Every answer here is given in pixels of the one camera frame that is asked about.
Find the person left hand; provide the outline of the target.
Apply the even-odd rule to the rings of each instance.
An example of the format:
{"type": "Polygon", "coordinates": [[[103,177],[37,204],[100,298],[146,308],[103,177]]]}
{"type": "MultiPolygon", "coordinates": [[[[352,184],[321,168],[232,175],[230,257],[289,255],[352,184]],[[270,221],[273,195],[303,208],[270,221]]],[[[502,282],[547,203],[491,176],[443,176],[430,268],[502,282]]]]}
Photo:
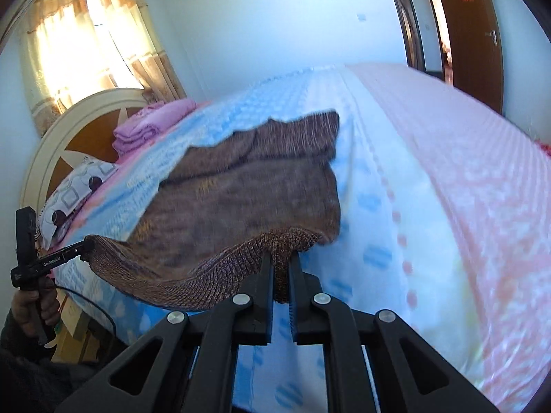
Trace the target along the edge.
{"type": "Polygon", "coordinates": [[[54,281],[44,278],[34,291],[18,290],[11,302],[11,312],[21,330],[37,337],[42,325],[54,327],[60,321],[60,303],[54,281]]]}

